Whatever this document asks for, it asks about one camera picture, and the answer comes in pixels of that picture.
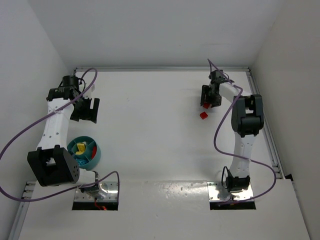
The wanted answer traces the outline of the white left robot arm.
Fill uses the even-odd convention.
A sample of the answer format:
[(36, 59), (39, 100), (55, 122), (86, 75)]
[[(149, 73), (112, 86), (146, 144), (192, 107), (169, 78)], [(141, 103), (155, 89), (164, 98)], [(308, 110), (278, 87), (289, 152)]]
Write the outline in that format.
[(66, 75), (60, 85), (49, 90), (47, 116), (40, 142), (27, 154), (27, 162), (42, 187), (75, 185), (88, 187), (97, 173), (82, 169), (67, 143), (70, 121), (97, 123), (100, 100), (89, 97), (83, 78)]

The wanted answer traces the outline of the red square lego brick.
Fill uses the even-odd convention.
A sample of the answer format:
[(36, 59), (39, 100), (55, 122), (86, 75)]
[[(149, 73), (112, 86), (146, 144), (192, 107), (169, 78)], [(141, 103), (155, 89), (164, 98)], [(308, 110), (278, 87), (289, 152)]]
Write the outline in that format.
[(199, 116), (202, 120), (205, 120), (208, 117), (208, 114), (204, 111), (204, 112), (201, 112)]

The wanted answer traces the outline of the red small lego brick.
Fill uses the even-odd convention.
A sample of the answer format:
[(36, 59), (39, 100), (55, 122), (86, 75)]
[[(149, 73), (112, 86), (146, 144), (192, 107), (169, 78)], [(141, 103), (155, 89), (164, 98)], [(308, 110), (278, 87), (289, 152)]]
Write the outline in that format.
[(203, 107), (204, 107), (205, 109), (209, 109), (209, 108), (211, 108), (211, 104), (205, 102), (205, 103), (203, 104)]

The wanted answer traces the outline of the blue lego brick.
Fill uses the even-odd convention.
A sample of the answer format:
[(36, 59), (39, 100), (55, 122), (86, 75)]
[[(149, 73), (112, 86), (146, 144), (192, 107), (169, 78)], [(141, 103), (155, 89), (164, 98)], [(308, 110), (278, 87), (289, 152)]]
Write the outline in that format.
[(80, 159), (80, 158), (77, 158), (76, 162), (78, 163), (80, 168), (83, 168), (88, 163), (86, 159)]

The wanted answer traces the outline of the red long lego brick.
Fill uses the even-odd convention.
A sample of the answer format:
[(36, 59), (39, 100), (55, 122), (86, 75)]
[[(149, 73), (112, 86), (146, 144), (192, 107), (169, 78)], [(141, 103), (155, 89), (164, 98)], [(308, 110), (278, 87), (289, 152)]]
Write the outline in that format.
[(92, 154), (91, 154), (91, 158), (93, 159), (97, 154), (97, 147), (94, 146), (93, 149), (92, 149)]

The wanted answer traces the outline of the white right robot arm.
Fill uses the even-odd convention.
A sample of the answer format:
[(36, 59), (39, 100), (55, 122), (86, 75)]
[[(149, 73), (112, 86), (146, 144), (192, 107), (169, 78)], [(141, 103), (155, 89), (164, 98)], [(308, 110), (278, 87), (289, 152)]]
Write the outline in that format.
[(231, 127), (235, 134), (234, 152), (224, 188), (230, 192), (247, 190), (250, 184), (250, 160), (256, 136), (264, 126), (263, 99), (259, 94), (251, 94), (237, 86), (222, 70), (210, 72), (210, 83), (201, 89), (200, 105), (219, 107), (222, 98), (231, 103)]

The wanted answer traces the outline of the yellow small lego brick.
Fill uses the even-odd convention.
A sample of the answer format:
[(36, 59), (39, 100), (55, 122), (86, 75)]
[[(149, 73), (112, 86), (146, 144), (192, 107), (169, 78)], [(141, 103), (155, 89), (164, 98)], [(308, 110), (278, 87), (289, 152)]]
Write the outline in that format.
[(85, 142), (78, 142), (76, 144), (77, 151), (75, 152), (76, 155), (82, 155), (86, 151), (86, 143)]

